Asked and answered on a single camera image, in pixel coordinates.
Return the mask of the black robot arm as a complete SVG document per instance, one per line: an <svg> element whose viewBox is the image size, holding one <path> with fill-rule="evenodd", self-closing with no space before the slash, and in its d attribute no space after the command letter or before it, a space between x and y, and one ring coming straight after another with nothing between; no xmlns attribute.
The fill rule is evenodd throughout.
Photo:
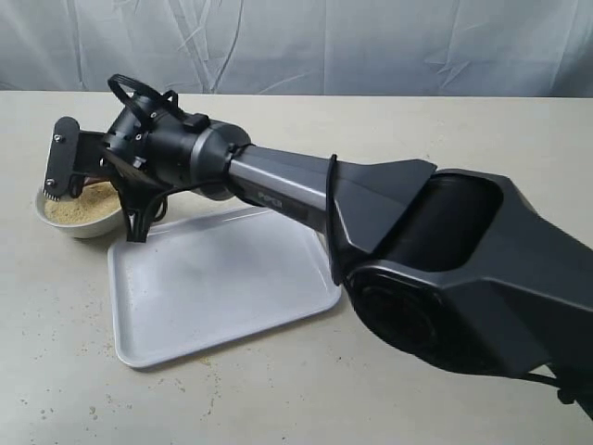
<svg viewBox="0 0 593 445"><path fill-rule="evenodd" d="M70 150L69 193L108 178L134 242L185 190L275 210L325 236L334 281L384 342L452 373L592 401L592 251L505 177L270 149L230 123L150 105L106 133L76 130Z"/></svg>

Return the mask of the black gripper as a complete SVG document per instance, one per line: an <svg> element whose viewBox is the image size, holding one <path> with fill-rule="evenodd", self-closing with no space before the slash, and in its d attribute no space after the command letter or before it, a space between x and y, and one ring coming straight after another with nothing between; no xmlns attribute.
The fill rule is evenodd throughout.
<svg viewBox="0 0 593 445"><path fill-rule="evenodd" d="M188 114L150 100L126 107L105 133L79 130L71 167L71 196L84 181L105 179L118 192L127 239L144 243L151 225L167 211L168 196L213 191L213 135L204 114Z"/></svg>

